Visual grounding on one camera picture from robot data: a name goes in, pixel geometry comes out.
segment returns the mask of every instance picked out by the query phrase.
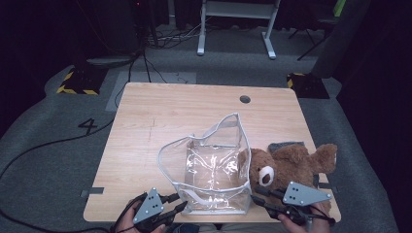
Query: wooden table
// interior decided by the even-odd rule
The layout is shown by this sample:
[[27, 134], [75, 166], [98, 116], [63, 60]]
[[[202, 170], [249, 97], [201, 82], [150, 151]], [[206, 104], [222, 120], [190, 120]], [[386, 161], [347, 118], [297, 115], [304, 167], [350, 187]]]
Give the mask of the wooden table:
[[[240, 96], [249, 96], [248, 104]], [[271, 143], [304, 142], [315, 146], [295, 94], [288, 88], [129, 83], [104, 150], [85, 219], [116, 221], [127, 202], [156, 187], [162, 195], [176, 192], [157, 167], [160, 148], [194, 133], [201, 136], [223, 117], [239, 113], [250, 147], [266, 150]], [[321, 174], [321, 182], [327, 183]], [[340, 220], [332, 199], [331, 216]], [[272, 222], [266, 210], [251, 204], [245, 216], [183, 216], [176, 222]]]

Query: metal stand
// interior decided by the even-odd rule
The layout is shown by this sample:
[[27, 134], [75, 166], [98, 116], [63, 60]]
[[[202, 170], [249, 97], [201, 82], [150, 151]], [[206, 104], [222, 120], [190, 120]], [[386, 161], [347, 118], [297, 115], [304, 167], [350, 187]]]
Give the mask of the metal stand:
[[206, 40], [206, 16], [215, 17], [248, 17], [248, 18], [263, 18], [269, 19], [267, 32], [262, 32], [264, 44], [266, 45], [267, 53], [270, 59], [276, 58], [275, 50], [270, 42], [270, 34], [272, 32], [273, 23], [275, 22], [278, 13], [280, 0], [277, 0], [273, 5], [270, 4], [249, 4], [249, 3], [234, 3], [234, 2], [214, 2], [203, 0], [201, 27], [197, 54], [205, 53]]

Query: gray metal bracket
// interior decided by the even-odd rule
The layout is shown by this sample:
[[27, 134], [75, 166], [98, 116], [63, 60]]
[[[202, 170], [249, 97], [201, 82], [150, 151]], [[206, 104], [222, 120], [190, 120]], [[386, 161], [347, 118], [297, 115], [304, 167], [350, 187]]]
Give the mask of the gray metal bracket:
[[330, 194], [300, 183], [290, 182], [283, 202], [295, 206], [309, 206], [311, 204], [330, 200]]
[[137, 211], [136, 216], [133, 218], [133, 223], [137, 224], [142, 220], [158, 215], [163, 211], [163, 209], [163, 204], [161, 203], [158, 192], [154, 187], [149, 192], [145, 201], [143, 201], [139, 211]]

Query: human hand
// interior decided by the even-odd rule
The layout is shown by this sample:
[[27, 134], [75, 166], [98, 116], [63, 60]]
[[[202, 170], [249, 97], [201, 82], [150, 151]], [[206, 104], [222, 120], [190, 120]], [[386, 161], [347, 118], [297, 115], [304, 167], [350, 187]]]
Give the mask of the human hand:
[[[127, 232], [127, 233], [139, 233], [139, 231], [134, 227], [133, 218], [136, 215], [136, 208], [141, 202], [138, 201], [134, 203], [130, 209], [124, 214], [123, 218], [120, 220], [118, 227], [116, 228], [117, 233]], [[161, 233], [165, 228], [164, 224], [161, 224], [152, 233]]]
[[[315, 203], [313, 204], [314, 207], [318, 208], [320, 211], [323, 213], [326, 213], [324, 205], [321, 203]], [[315, 208], [312, 208], [312, 214], [314, 215], [320, 215], [322, 216], [323, 213], [319, 212]], [[291, 221], [290, 218], [288, 218], [285, 215], [279, 215], [278, 216], [279, 220], [284, 224], [285, 228], [291, 232], [291, 233], [307, 233], [305, 226], [299, 226]], [[311, 233], [330, 233], [330, 226], [327, 220], [323, 220], [320, 218], [313, 218], [313, 225], [312, 225], [312, 230]]]

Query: white table leg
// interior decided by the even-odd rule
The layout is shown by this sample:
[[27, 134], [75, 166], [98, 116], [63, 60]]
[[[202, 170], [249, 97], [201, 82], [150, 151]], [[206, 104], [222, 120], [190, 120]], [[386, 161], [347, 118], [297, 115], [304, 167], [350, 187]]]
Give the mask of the white table leg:
[[197, 55], [203, 55], [205, 53], [205, 40], [206, 40], [206, 0], [203, 0], [199, 44], [197, 46]]
[[272, 12], [272, 16], [270, 17], [269, 24], [267, 26], [267, 32], [261, 33], [270, 59], [276, 58], [275, 50], [273, 49], [272, 43], [270, 42], [270, 34], [272, 33], [272, 28], [275, 22], [276, 15], [278, 14], [279, 3], [280, 3], [280, 0], [276, 1], [276, 3], [273, 5], [273, 12]]

